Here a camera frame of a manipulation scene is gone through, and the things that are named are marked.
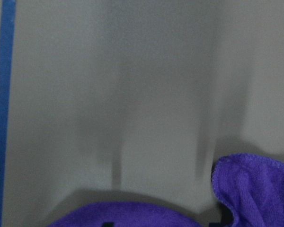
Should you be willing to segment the purple towel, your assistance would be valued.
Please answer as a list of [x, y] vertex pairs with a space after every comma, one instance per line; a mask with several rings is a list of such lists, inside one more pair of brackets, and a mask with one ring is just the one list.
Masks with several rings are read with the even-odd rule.
[[[254, 154], [218, 159], [213, 192], [233, 217], [233, 227], [284, 227], [284, 163]], [[196, 227], [179, 212], [158, 205], [114, 201], [83, 206], [54, 227]]]

